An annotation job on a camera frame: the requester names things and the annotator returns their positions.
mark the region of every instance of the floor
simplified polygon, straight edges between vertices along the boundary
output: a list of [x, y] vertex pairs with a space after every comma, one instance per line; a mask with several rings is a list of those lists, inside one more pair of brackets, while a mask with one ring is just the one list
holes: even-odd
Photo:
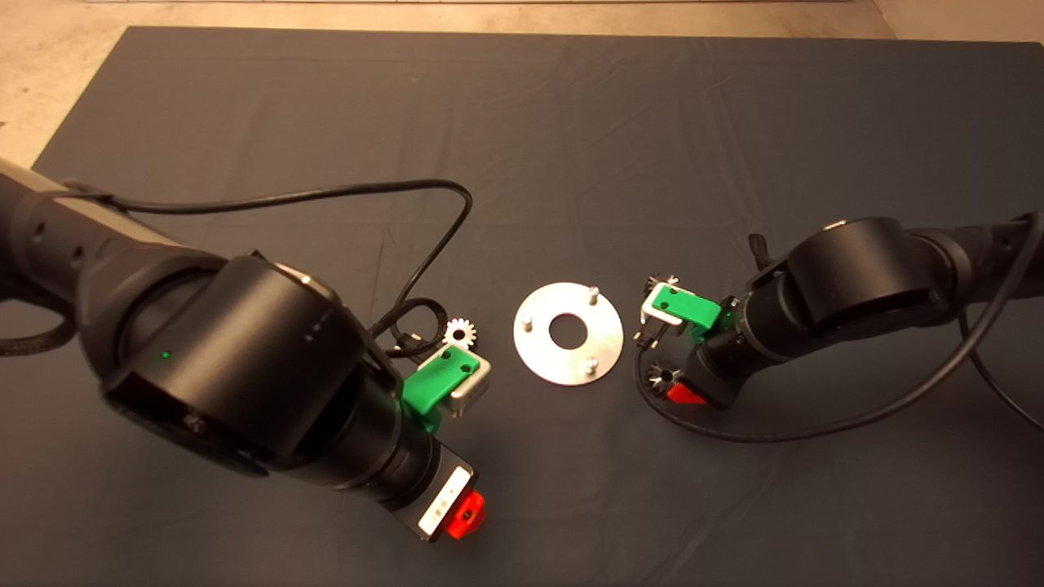
[[27, 166], [128, 25], [1044, 41], [1044, 2], [338, 5], [0, 0], [0, 157]]

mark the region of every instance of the gear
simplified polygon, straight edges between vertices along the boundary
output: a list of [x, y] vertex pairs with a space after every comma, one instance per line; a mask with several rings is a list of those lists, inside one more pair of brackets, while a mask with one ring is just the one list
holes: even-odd
[[444, 343], [468, 350], [475, 346], [475, 338], [478, 338], [478, 330], [470, 321], [455, 318], [446, 324]]
[[667, 285], [678, 285], [678, 278], [673, 275], [664, 274], [654, 274], [650, 275], [648, 279], [645, 280], [645, 297], [648, 298], [649, 294], [652, 292], [652, 288], [660, 282], [664, 282]]
[[654, 361], [645, 372], [646, 381], [652, 392], [662, 396], [670, 391], [682, 375], [682, 370], [666, 362]]

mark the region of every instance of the sticker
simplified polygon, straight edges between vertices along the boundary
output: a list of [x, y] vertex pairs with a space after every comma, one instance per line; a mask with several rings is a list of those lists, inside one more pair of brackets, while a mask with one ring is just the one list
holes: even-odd
[[453, 507], [453, 502], [459, 497], [460, 492], [464, 488], [468, 486], [468, 482], [471, 479], [471, 473], [468, 472], [464, 467], [457, 467], [450, 478], [447, 479], [446, 485], [435, 496], [435, 499], [428, 506], [428, 511], [421, 516], [421, 521], [417, 523], [418, 526], [424, 531], [424, 534], [431, 536], [434, 534], [435, 529], [438, 527], [440, 522], [446, 517], [446, 514], [450, 512], [450, 508]]

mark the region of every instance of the metal disc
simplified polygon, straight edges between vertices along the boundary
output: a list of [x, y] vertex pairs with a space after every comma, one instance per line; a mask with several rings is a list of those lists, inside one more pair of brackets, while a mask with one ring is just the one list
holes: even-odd
[[[551, 322], [563, 314], [578, 318], [587, 339], [563, 349], [551, 338]], [[538, 376], [560, 385], [583, 385], [609, 373], [623, 349], [620, 315], [597, 287], [551, 283], [522, 302], [515, 314], [515, 348]]]

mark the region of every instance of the dark gray tablecloth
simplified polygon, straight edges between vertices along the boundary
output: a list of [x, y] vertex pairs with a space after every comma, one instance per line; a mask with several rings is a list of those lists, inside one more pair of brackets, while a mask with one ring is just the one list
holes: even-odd
[[[532, 375], [511, 333], [522, 299], [554, 281], [600, 286], [627, 333], [649, 272], [736, 292], [751, 231], [778, 254], [841, 217], [1040, 209], [1042, 104], [1034, 44], [130, 29], [40, 171], [158, 201], [429, 175], [475, 192], [417, 292], [477, 323], [495, 366], [441, 435], [479, 469], [489, 518], [429, 546], [369, 501], [236, 476], [108, 412], [70, 345], [0, 361], [0, 584], [1044, 584], [1044, 437], [970, 368], [869, 428], [742, 446], [649, 410], [630, 348], [567, 389]], [[307, 268], [366, 322], [457, 205], [148, 221]], [[1044, 311], [1010, 308], [983, 353], [1044, 415]], [[757, 377], [715, 423], [876, 406], [955, 342], [942, 328], [830, 349]]]

